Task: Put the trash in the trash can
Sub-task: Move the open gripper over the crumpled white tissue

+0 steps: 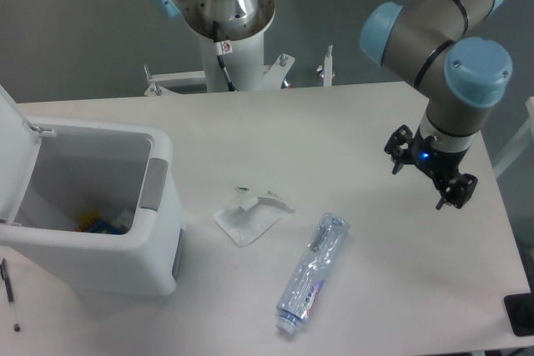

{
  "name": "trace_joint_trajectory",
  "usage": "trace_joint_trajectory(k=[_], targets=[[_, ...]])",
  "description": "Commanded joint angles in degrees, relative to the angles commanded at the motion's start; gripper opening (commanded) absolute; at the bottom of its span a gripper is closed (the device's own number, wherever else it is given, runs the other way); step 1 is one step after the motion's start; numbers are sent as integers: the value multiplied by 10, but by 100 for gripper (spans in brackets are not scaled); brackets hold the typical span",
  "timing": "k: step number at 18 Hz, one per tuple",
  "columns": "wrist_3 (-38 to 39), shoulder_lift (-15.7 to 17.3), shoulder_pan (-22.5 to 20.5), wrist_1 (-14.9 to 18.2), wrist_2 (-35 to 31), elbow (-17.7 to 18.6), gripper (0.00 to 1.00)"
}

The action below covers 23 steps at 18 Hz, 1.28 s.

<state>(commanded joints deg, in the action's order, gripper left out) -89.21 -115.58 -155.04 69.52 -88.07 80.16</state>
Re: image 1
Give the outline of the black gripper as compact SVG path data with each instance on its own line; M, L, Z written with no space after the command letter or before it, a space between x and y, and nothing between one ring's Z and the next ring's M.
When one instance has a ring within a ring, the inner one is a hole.
M433 148L434 139L423 138L418 128L413 138L412 131L405 125L397 128L388 139L384 152L393 162L393 174L405 165L413 165L429 177L440 193L436 210L444 205L461 209L475 191L478 179L469 173L459 173L458 166L467 153L448 153Z

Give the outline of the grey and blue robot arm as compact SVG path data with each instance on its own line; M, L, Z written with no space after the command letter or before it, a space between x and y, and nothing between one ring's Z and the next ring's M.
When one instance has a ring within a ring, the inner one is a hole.
M424 95L419 127L394 131L385 153L395 170L412 165L431 179L440 204L463 207L476 177L459 165L492 109L501 101L512 60L499 43L470 31L504 0L420 0L413 8L383 3L366 19L359 44ZM264 65L264 31L274 0L152 0L166 16L183 16L199 39L210 92L280 89Z

